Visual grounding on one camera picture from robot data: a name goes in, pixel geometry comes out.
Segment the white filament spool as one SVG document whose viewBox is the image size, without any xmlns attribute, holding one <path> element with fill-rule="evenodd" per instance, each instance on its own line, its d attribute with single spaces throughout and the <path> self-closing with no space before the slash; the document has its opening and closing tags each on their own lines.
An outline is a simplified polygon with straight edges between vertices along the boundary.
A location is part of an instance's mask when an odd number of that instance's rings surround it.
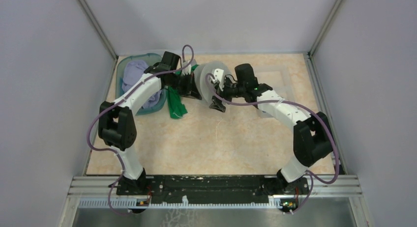
<svg viewBox="0 0 417 227">
<path fill-rule="evenodd" d="M 210 82 L 209 77 L 212 76 L 211 72 L 213 69 L 220 68 L 225 70 L 225 82 L 227 75 L 231 75 L 231 71 L 226 66 L 226 64 L 220 62 L 220 61 L 210 61 L 204 64 L 199 65 L 194 70 L 194 76 L 195 76 L 195 83 L 197 86 L 197 89 L 199 93 L 202 96 L 202 100 L 205 101 L 205 103 L 210 106 L 213 99 L 217 99 L 215 97 L 215 91 L 214 91 L 214 85 Z"/>
</svg>

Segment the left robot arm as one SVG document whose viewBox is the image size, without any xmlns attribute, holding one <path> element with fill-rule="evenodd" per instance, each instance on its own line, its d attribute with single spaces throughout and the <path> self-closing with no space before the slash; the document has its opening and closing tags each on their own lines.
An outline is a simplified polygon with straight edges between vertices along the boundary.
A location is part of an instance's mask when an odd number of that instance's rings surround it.
<svg viewBox="0 0 417 227">
<path fill-rule="evenodd" d="M 166 87 L 188 93 L 194 83 L 193 60 L 193 57 L 186 60 L 184 56 L 164 52 L 162 59 L 148 65 L 122 96 L 100 105 L 94 123 L 98 123 L 98 136 L 106 144 L 105 150 L 113 152 L 121 164 L 121 175 L 113 183 L 118 195 L 140 195 L 150 191 L 145 168 L 136 156 L 134 116 L 154 94 Z"/>
</svg>

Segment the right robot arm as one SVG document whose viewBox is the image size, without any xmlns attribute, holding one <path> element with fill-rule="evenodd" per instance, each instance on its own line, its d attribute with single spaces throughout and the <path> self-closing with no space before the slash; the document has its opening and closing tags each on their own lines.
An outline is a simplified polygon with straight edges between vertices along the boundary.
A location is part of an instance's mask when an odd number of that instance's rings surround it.
<svg viewBox="0 0 417 227">
<path fill-rule="evenodd" d="M 287 101 L 271 86 L 258 82 L 249 63 L 235 67 L 236 77 L 229 78 L 225 70 L 216 68 L 201 75 L 203 86 L 209 90 L 212 109 L 224 111 L 225 103 L 243 98 L 239 106 L 254 106 L 277 119 L 293 133 L 293 155 L 277 172 L 273 187 L 289 194 L 307 170 L 318 160 L 334 151 L 334 139 L 328 128 L 328 118 L 309 108 Z"/>
</svg>

